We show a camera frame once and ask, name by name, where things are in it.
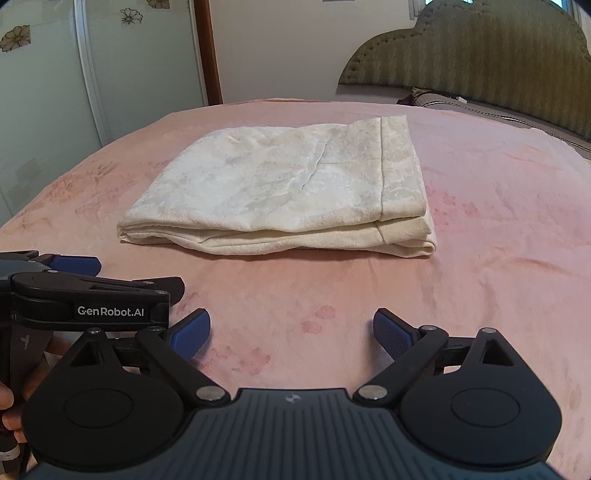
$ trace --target folded fabric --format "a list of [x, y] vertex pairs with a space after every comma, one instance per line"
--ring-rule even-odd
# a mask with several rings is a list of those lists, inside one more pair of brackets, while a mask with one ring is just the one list
[[163, 170], [118, 235], [218, 255], [328, 248], [417, 257], [436, 248], [405, 116], [212, 132]]

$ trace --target wardrobe door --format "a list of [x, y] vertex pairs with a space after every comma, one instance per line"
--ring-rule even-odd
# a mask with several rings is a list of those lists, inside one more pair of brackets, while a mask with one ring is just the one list
[[204, 105], [187, 0], [77, 0], [106, 136]]
[[0, 197], [10, 216], [100, 148], [73, 7], [11, 0], [0, 9]]

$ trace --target window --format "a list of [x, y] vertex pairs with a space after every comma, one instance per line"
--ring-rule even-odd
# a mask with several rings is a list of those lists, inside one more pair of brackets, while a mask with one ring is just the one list
[[[433, 1], [434, 0], [408, 0], [408, 6], [410, 7], [410, 19], [416, 20], [416, 18], [418, 17], [418, 14], [425, 7], [425, 5], [428, 5]], [[468, 4], [474, 3], [474, 0], [463, 0], [463, 1]], [[559, 7], [564, 8], [568, 13], [570, 13], [572, 16], [574, 16], [575, 19], [578, 21], [577, 14], [575, 12], [576, 9], [573, 8], [572, 0], [550, 0], [550, 1], [554, 2]]]

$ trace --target flower sticker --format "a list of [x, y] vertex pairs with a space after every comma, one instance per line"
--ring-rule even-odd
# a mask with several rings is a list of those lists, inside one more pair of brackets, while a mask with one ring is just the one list
[[29, 45], [29, 43], [31, 43], [31, 28], [29, 25], [21, 25], [20, 27], [14, 27], [2, 37], [0, 48], [6, 52]]
[[170, 8], [170, 0], [148, 0], [148, 5], [158, 10]]
[[132, 23], [142, 23], [142, 18], [144, 17], [141, 13], [133, 8], [125, 8], [121, 11], [123, 17], [121, 17], [121, 22], [125, 25], [129, 25]]

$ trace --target pink bedsheet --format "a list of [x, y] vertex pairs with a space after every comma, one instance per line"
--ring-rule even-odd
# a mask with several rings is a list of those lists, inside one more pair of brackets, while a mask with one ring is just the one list
[[[222, 258], [119, 243], [115, 225], [178, 153], [210, 131], [407, 115], [439, 248], [429, 259], [290, 251]], [[398, 105], [273, 100], [169, 115], [89, 157], [0, 229], [0, 251], [96, 255], [101, 276], [180, 275], [174, 319], [212, 317], [198, 367], [238, 387], [350, 390], [389, 363], [370, 321], [386, 307], [453, 336], [500, 329], [557, 399], [550, 463], [591, 476], [591, 165], [536, 130]]]

